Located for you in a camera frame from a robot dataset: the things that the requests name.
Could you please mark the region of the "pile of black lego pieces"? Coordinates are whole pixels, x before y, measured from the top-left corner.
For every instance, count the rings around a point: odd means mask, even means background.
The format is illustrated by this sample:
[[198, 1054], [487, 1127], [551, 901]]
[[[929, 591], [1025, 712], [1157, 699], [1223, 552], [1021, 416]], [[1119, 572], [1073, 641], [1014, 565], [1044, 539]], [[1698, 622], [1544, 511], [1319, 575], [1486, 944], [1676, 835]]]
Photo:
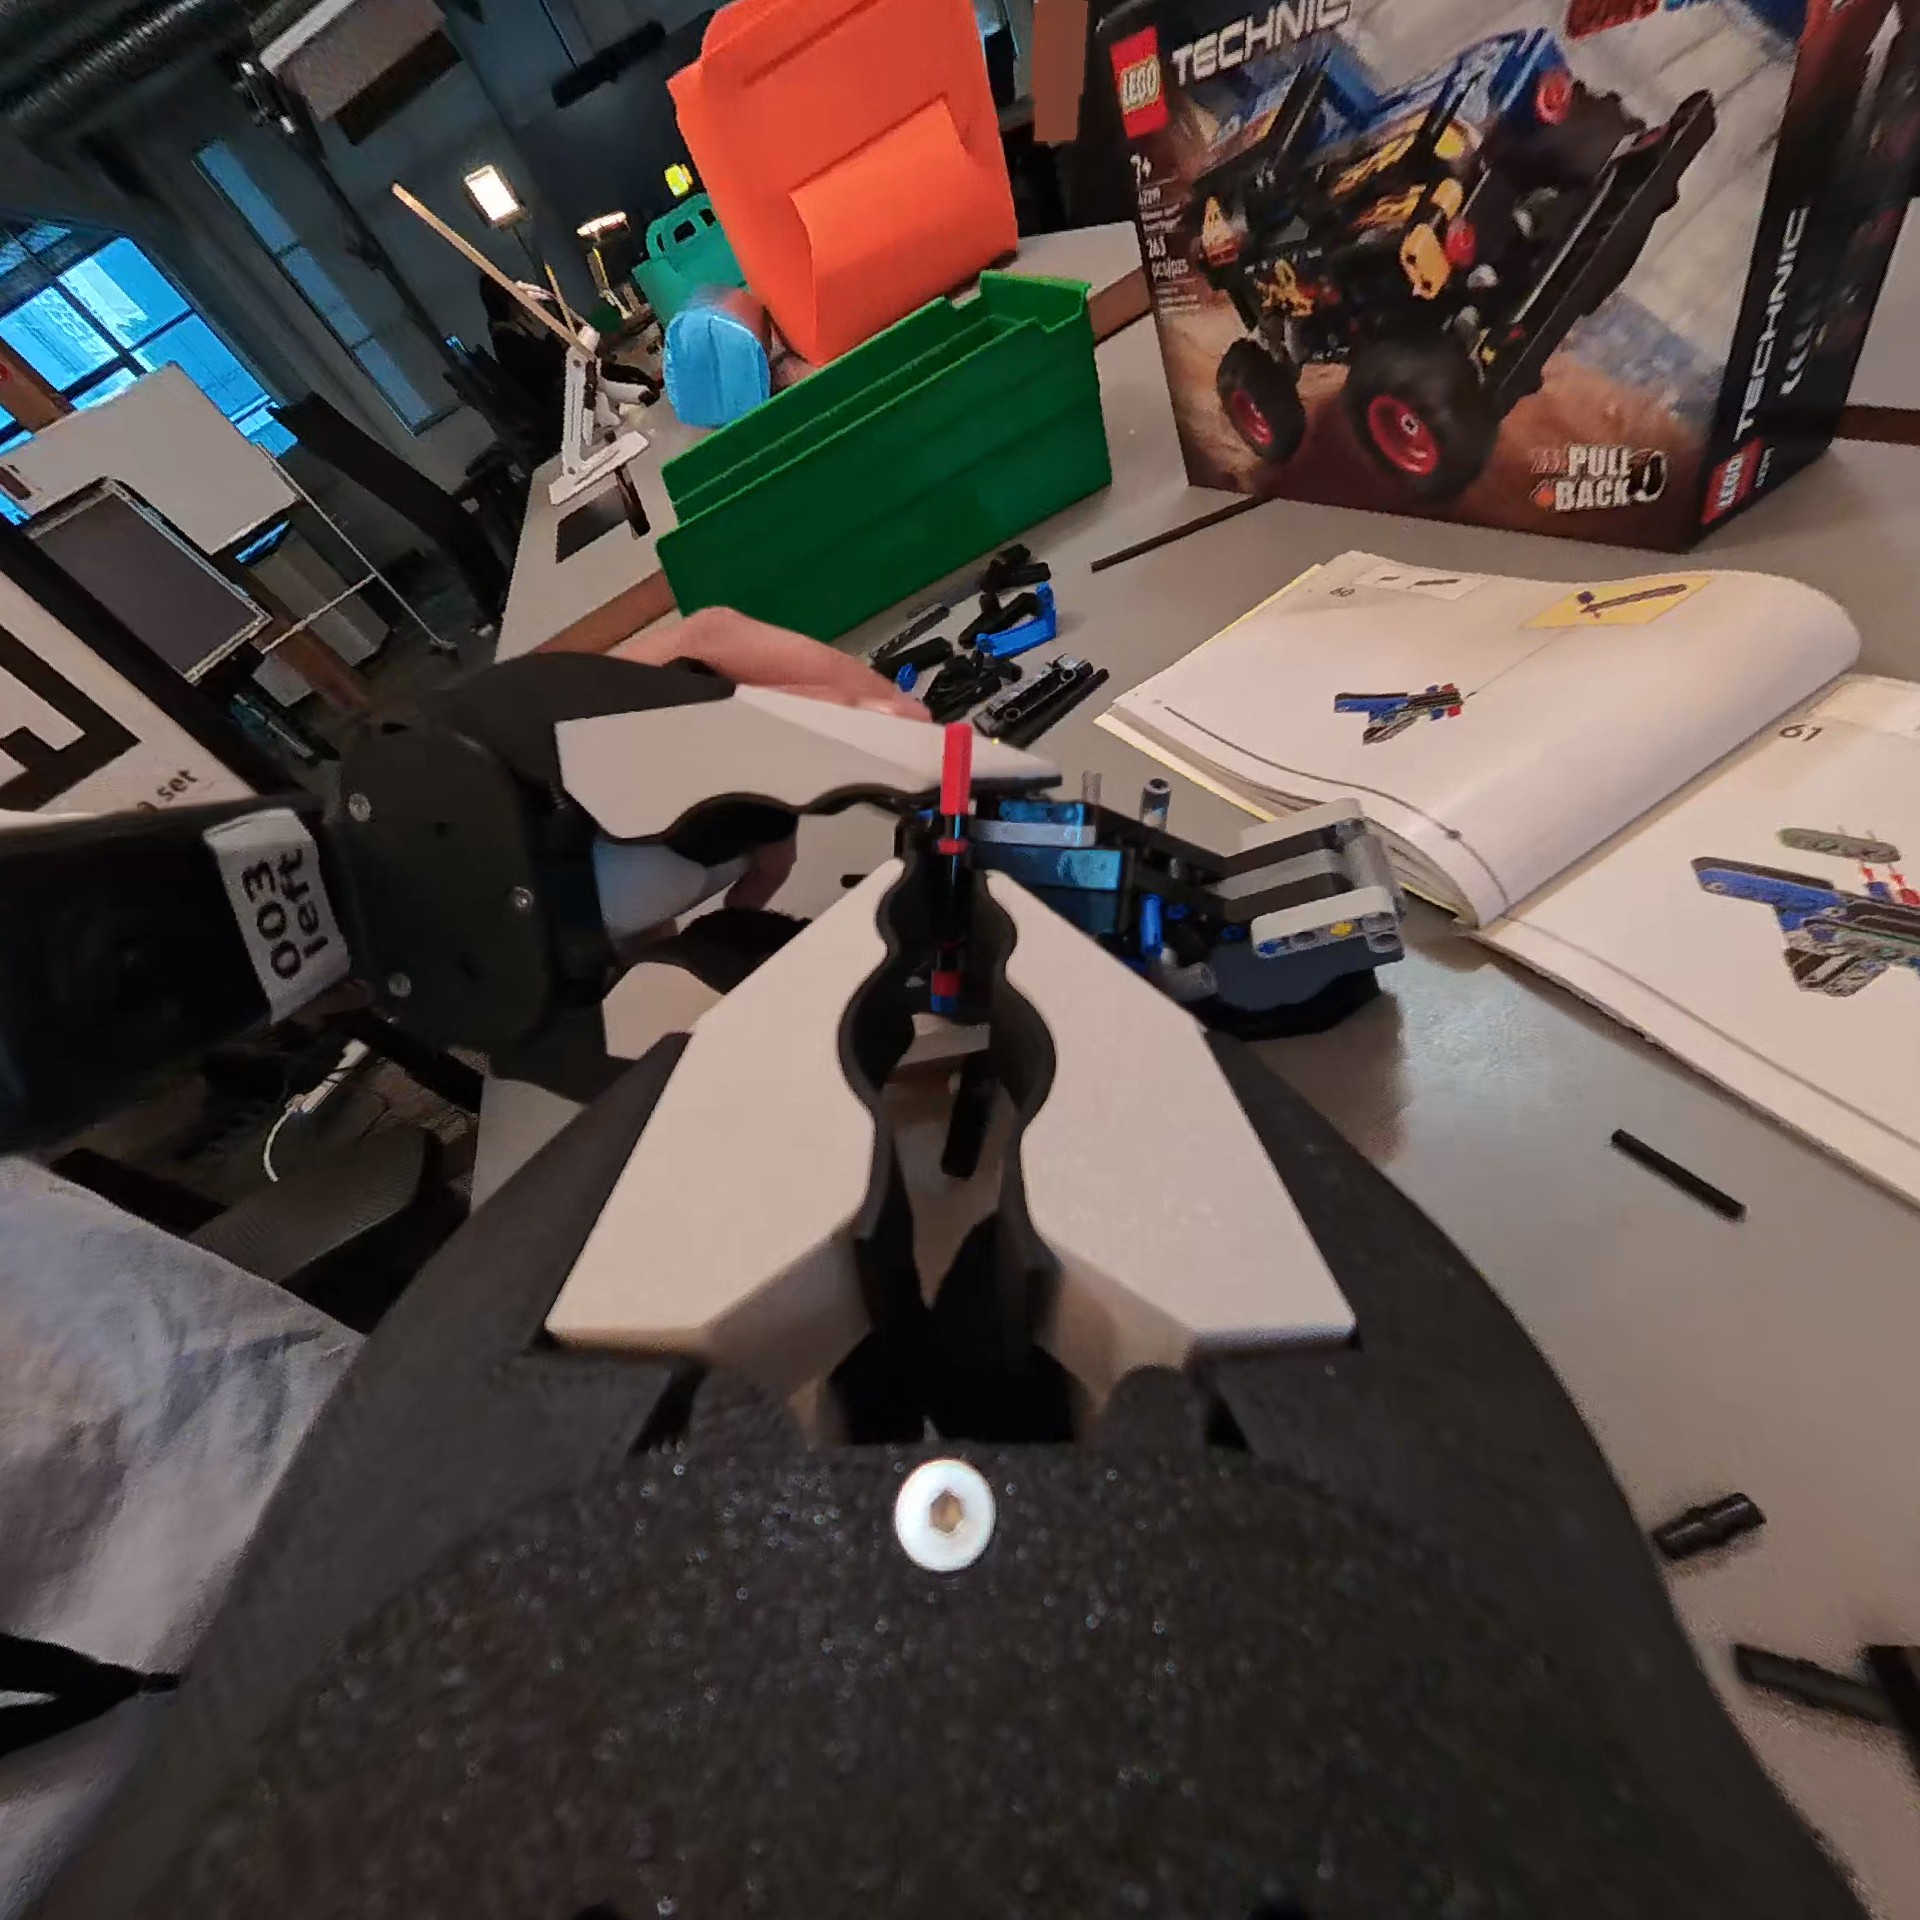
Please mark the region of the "pile of black lego pieces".
[[986, 661], [973, 649], [979, 615], [1034, 581], [1050, 585], [1050, 567], [1025, 542], [1002, 546], [981, 567], [971, 605], [926, 605], [865, 653], [865, 665], [919, 699], [934, 722], [967, 719], [986, 741], [1028, 749], [1107, 682], [1106, 669], [1057, 649], [1058, 634], [1010, 661]]

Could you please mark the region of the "black white marker sign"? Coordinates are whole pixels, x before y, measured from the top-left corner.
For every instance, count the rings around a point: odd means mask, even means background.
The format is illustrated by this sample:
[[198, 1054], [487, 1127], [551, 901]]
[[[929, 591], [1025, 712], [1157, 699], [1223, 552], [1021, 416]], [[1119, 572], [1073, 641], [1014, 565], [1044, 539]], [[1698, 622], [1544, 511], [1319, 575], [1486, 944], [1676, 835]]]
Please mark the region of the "black white marker sign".
[[2, 812], [186, 809], [254, 792], [55, 614], [2, 581]]

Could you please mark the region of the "green basket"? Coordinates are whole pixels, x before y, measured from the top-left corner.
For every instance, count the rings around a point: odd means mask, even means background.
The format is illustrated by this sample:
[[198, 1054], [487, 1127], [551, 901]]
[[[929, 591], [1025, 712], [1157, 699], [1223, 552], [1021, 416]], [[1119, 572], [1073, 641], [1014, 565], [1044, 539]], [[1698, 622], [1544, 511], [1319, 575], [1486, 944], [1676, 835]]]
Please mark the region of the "green basket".
[[703, 289], [747, 289], [707, 193], [686, 195], [647, 222], [630, 275], [660, 328]]

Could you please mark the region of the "thin dark rod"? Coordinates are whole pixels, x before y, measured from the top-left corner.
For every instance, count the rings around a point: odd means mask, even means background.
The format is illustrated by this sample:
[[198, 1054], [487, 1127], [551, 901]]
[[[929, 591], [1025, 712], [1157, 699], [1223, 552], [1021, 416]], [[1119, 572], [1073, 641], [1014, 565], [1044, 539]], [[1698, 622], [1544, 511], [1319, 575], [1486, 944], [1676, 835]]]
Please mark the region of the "thin dark rod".
[[1228, 503], [1223, 503], [1217, 510], [1210, 510], [1205, 515], [1194, 515], [1188, 520], [1174, 523], [1166, 531], [1154, 531], [1154, 533], [1149, 533], [1141, 541], [1127, 542], [1127, 546], [1115, 548], [1113, 554], [1106, 554], [1106, 557], [1096, 558], [1090, 565], [1090, 572], [1093, 575], [1100, 575], [1100, 572], [1113, 568], [1119, 565], [1127, 565], [1127, 561], [1133, 561], [1140, 557], [1154, 554], [1154, 552], [1161, 552], [1161, 548], [1166, 548], [1171, 542], [1179, 542], [1179, 541], [1187, 541], [1187, 539], [1192, 539], [1192, 535], [1197, 535], [1202, 531], [1210, 531], [1211, 524], [1220, 524], [1220, 523], [1228, 523], [1228, 520], [1232, 520], [1239, 515], [1253, 511], [1261, 503], [1267, 503], [1267, 498], [1261, 498], [1261, 497], [1239, 497], [1239, 498], [1232, 498], [1232, 502], [1228, 502]]

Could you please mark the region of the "blue cylinder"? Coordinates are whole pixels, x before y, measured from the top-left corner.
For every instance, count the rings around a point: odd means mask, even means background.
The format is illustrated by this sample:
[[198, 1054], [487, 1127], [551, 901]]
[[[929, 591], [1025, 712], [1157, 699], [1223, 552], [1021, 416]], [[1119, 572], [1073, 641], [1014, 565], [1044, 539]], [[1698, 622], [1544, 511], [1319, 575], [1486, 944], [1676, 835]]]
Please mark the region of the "blue cylinder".
[[774, 328], [747, 289], [696, 286], [662, 329], [660, 379], [672, 414], [720, 429], [769, 397]]

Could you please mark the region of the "lego set box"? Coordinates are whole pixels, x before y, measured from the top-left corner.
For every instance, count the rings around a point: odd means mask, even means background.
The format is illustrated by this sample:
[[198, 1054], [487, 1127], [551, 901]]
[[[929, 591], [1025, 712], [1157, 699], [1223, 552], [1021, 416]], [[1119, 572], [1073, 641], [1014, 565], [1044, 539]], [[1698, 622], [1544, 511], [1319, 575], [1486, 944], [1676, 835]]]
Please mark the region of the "lego set box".
[[1906, 3], [1113, 5], [1192, 487], [1685, 552], [1836, 437]]

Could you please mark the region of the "green plastic bin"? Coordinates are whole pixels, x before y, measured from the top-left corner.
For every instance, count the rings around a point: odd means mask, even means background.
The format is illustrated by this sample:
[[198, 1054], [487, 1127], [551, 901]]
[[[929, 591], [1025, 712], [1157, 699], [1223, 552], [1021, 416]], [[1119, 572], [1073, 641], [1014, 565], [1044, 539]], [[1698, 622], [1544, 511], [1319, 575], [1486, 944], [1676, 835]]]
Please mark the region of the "green plastic bin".
[[1090, 286], [984, 272], [660, 468], [682, 614], [834, 640], [1111, 483]]

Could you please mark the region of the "short black lego axle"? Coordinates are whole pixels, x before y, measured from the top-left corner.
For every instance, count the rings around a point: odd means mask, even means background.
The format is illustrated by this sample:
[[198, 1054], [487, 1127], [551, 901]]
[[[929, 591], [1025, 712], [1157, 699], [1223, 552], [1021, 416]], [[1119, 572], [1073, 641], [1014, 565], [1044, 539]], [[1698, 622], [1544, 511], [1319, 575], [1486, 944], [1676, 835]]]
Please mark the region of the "short black lego axle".
[[1730, 1190], [1720, 1189], [1713, 1181], [1698, 1176], [1693, 1167], [1673, 1160], [1654, 1143], [1639, 1140], [1632, 1130], [1615, 1129], [1608, 1137], [1608, 1143], [1615, 1155], [1620, 1155], [1625, 1163], [1633, 1163], [1643, 1172], [1654, 1176], [1673, 1190], [1689, 1195], [1706, 1212], [1711, 1212], [1720, 1220], [1726, 1221], [1742, 1221], [1749, 1218], [1749, 1205], [1733, 1195]]

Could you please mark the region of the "orange plastic container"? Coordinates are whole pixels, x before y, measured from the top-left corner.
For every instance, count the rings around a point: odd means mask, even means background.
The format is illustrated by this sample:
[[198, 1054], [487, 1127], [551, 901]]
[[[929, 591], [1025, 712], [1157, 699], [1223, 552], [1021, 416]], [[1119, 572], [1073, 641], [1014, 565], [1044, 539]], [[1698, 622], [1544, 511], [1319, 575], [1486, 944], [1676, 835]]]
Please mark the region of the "orange plastic container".
[[669, 81], [748, 290], [828, 363], [1016, 254], [967, 3], [738, 3]]

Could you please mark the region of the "person's left hand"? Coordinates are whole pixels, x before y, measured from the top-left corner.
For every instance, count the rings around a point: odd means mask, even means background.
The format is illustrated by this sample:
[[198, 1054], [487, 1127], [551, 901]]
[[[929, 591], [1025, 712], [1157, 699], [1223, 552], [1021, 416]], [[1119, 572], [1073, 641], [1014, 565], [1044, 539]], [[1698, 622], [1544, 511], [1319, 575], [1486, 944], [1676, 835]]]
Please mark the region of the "person's left hand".
[[695, 661], [735, 687], [930, 722], [919, 699], [874, 674], [865, 661], [720, 605], [642, 626], [617, 641], [610, 654], [651, 665]]

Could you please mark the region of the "white stand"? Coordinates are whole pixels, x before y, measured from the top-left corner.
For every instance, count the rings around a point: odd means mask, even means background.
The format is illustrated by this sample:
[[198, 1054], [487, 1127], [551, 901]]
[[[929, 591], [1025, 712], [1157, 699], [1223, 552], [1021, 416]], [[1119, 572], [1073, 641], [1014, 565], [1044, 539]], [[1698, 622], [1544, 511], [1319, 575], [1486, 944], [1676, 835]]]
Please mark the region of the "white stand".
[[596, 329], [582, 328], [566, 346], [562, 468], [548, 483], [554, 506], [610, 477], [647, 448], [642, 416], [659, 399], [659, 382], [638, 368], [609, 371], [599, 342]]

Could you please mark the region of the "lego instruction booklet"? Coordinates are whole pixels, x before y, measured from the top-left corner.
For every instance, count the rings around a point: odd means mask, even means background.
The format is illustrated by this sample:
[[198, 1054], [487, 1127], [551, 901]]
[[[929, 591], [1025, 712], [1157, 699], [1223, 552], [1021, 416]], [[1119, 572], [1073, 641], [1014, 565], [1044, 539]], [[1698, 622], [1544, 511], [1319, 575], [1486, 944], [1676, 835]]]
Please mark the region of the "lego instruction booklet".
[[1775, 575], [1537, 581], [1351, 552], [1100, 726], [1406, 892], [1916, 1199], [1916, 691]]

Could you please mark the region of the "black blue lego chassis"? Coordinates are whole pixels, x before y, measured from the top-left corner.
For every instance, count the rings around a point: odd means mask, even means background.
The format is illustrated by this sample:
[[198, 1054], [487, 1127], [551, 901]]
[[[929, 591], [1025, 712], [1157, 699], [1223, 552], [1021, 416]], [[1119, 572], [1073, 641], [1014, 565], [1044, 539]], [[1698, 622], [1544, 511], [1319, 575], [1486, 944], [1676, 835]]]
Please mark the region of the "black blue lego chassis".
[[942, 818], [907, 816], [878, 922], [926, 1006], [984, 1022], [1007, 986], [1080, 1042], [1166, 1037], [1180, 1020], [1258, 1042], [1327, 1033], [1378, 995], [1405, 899], [1354, 800], [1245, 830], [1232, 851], [1171, 831], [1163, 779], [1141, 800], [1106, 805], [1096, 778], [1077, 799], [979, 779], [947, 901]]

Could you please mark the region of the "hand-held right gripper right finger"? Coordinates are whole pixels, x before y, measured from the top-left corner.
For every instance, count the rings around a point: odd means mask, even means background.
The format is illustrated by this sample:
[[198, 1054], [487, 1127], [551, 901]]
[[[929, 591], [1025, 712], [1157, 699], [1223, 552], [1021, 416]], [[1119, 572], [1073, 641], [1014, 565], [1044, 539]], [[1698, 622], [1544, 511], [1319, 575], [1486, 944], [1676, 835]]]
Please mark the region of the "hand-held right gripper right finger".
[[1019, 886], [994, 1037], [1016, 1099], [1010, 1224], [1038, 1248], [1038, 1342], [1100, 1406], [1141, 1368], [1340, 1346], [1358, 1328], [1210, 1035]]

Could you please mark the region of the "window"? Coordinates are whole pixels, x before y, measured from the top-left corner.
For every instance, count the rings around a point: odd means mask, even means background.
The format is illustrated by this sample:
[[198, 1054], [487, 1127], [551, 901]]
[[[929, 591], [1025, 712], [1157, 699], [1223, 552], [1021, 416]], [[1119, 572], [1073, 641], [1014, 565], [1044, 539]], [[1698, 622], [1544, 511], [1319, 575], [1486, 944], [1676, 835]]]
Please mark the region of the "window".
[[4, 216], [2, 346], [71, 407], [162, 363], [162, 346], [199, 312], [136, 238]]

